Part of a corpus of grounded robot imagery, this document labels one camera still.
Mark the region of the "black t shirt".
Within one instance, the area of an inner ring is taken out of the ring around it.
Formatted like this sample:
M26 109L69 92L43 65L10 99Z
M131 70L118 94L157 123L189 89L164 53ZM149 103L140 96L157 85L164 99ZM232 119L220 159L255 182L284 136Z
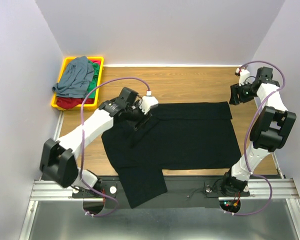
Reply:
M161 103L138 130L123 121L101 139L131 208L167 192L163 170L226 169L241 157L227 102Z

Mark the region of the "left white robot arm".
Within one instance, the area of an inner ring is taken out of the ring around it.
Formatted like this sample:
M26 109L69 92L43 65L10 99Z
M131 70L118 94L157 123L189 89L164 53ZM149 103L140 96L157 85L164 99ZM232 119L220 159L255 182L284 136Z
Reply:
M101 193L98 177L77 166L77 158L84 156L85 148L115 124L128 121L137 130L151 117L151 110L159 104L151 91L141 99L138 93L124 87L119 96L103 102L79 126L58 139L48 139L40 160L40 171L63 188L83 188L90 197Z

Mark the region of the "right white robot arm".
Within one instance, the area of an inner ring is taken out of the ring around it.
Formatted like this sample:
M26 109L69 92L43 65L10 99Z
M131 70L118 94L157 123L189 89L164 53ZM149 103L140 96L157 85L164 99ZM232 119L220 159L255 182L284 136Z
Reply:
M230 87L229 103L236 106L259 98L260 105L245 135L242 157L220 182L221 192L226 196L248 191L248 181L256 167L265 157L283 148L297 119L281 99L284 83L273 79L272 68L260 67L252 76L243 65L236 69L235 75L239 80Z

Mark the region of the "yellow plastic bin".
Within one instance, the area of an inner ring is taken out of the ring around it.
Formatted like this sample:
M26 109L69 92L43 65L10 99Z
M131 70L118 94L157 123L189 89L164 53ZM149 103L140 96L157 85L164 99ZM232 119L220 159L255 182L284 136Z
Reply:
M104 58L66 57L63 60L57 83L52 86L51 106L58 110L78 110L97 107Z

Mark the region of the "green t shirt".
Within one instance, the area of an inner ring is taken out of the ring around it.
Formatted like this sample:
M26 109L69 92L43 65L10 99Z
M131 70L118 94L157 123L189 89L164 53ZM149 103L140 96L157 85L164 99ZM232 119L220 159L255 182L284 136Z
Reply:
M92 62L88 60L86 73L83 78L83 84L82 84L83 98L85 98L87 94L97 86L99 72L100 72L100 65L96 62Z

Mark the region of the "grey blue t shirt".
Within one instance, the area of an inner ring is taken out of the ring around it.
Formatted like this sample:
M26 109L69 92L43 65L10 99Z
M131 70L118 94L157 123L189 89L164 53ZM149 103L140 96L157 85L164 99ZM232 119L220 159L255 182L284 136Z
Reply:
M86 56L76 57L68 63L59 82L52 87L52 91L57 97L85 98L94 74L93 64Z

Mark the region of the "red t shirt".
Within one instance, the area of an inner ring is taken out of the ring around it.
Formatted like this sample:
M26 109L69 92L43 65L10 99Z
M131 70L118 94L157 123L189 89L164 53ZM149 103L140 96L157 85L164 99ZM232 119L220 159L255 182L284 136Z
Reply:
M73 57L66 57L63 60L57 82L60 81L63 73L66 70L66 67L74 59L75 59L75 57L73 56ZM98 86L101 83L102 72L104 69L104 58L102 56L88 56L87 59L94 63L98 63L100 65L100 71L99 71L98 81L97 81L97 85L96 85L96 86ZM99 89L95 90L88 97L88 99L86 100L86 102L83 105L83 108L85 110L95 110L98 105L98 101L99 101L98 98L99 98ZM84 101L84 98L58 97L58 96L56 96L55 93L53 93L50 105L52 108L55 108L55 109L58 109L61 111L80 110L83 101Z

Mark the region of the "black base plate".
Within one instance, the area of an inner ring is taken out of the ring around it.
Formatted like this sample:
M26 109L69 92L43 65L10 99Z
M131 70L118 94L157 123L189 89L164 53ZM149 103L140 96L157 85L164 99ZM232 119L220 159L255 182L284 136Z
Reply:
M165 176L167 192L153 197L133 209L168 209L168 208L238 208L243 197L249 197L248 184L238 188L233 182L221 176ZM72 198L84 199L84 207L92 207L101 195L91 190L76 186ZM118 200L119 209L131 209L128 198L118 176L102 176L96 183L96 189Z

